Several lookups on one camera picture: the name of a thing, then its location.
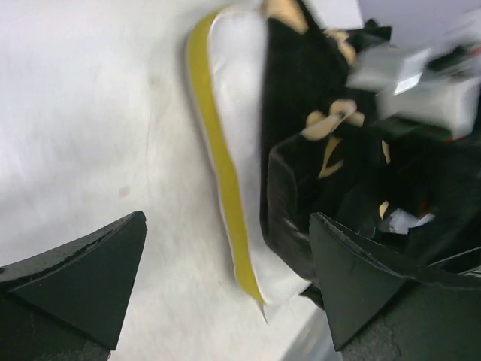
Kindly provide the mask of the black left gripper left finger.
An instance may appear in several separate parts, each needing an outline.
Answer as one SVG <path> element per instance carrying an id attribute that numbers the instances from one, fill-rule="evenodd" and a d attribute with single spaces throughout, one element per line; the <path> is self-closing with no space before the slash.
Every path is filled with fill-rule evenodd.
<path id="1" fill-rule="evenodd" d="M 67 244 L 1 267 L 1 348 L 118 345 L 147 235 L 135 211 Z"/>

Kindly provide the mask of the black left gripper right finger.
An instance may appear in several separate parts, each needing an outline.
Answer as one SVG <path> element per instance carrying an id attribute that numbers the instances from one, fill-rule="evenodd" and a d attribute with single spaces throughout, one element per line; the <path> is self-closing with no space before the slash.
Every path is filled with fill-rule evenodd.
<path id="1" fill-rule="evenodd" d="M 313 263 L 334 347 L 382 320 L 399 350 L 478 350 L 480 279 L 419 265 L 324 214 L 310 218 Z"/>

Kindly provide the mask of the black floral pillowcase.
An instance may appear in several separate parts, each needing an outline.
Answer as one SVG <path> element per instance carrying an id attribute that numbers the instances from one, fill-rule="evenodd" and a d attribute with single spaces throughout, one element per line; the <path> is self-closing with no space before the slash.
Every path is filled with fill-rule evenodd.
<path id="1" fill-rule="evenodd" d="M 267 246 L 324 305 L 310 244 L 312 214 L 408 256 L 464 273 L 480 264 L 480 85 L 470 134 L 392 116 L 346 85 L 358 55 L 397 49 L 374 20 L 320 26 L 303 1 L 266 1 L 260 223 Z M 457 38 L 428 70 L 480 77 L 480 40 Z"/>

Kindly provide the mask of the cream yellow-edged pillow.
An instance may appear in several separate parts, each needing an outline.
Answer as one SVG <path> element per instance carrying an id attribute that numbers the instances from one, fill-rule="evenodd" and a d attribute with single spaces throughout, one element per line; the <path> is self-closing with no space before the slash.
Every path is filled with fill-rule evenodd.
<path id="1" fill-rule="evenodd" d="M 260 104 L 267 26 L 259 5 L 203 17 L 186 40 L 186 75 L 238 285 L 271 322 L 308 283 L 271 251 L 259 221 Z"/>

